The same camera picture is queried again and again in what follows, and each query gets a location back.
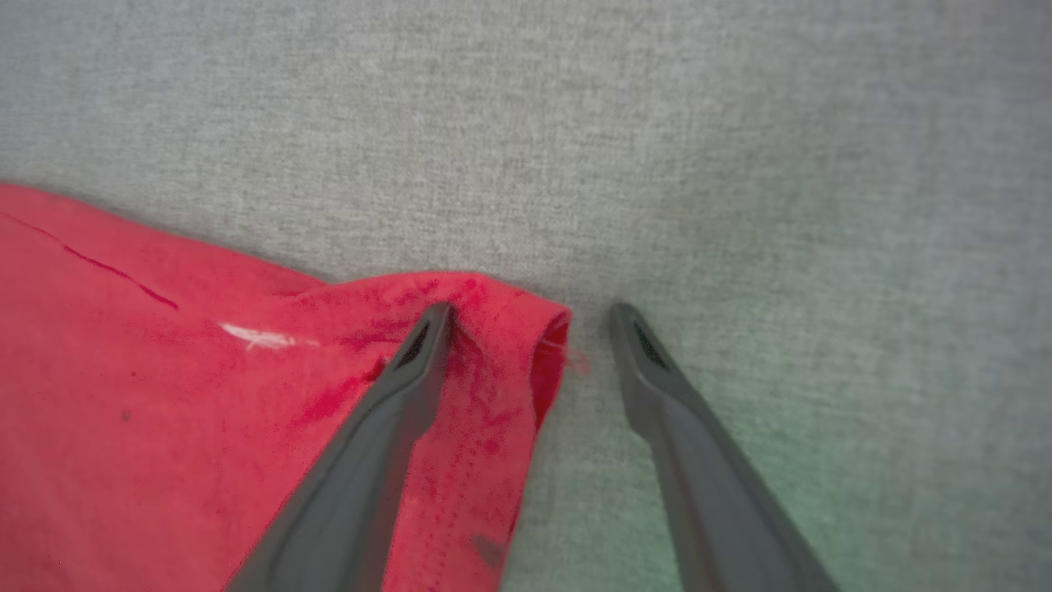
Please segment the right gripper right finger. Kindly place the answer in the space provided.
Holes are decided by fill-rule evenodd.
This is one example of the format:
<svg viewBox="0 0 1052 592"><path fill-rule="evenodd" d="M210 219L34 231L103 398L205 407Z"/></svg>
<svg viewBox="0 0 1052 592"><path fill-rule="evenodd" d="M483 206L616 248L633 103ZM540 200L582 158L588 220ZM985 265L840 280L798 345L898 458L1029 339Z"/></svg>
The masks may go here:
<svg viewBox="0 0 1052 592"><path fill-rule="evenodd" d="M639 309L613 303L609 329L621 401L653 454L684 592L839 592Z"/></svg>

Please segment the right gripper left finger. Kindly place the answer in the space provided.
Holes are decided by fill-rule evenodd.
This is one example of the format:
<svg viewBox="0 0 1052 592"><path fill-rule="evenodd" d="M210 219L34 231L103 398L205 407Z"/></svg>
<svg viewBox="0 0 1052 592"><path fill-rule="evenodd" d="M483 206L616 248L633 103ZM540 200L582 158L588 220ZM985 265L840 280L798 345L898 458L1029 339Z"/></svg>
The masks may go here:
<svg viewBox="0 0 1052 592"><path fill-rule="evenodd" d="M382 592L411 453L442 397L452 319L449 303L418 318L226 592Z"/></svg>

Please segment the red Bulls 23 jersey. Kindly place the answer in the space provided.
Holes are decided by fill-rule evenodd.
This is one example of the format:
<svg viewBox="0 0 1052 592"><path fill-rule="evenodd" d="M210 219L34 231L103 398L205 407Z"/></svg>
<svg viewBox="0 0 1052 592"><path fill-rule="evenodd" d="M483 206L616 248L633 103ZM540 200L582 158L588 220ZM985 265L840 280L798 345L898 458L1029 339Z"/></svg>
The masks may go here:
<svg viewBox="0 0 1052 592"><path fill-rule="evenodd" d="M440 301L384 592L500 587L571 310L474 273L327 284L0 184L0 592L220 592Z"/></svg>

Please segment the grey fabric sofa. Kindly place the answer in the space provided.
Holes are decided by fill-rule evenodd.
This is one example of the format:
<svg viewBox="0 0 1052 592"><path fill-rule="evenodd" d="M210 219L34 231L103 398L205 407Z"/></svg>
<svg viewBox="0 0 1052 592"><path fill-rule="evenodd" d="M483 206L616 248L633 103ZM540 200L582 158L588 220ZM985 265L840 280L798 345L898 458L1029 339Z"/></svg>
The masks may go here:
<svg viewBox="0 0 1052 592"><path fill-rule="evenodd" d="M680 592L616 300L842 592L1052 592L1052 0L0 0L0 183L571 308L502 592Z"/></svg>

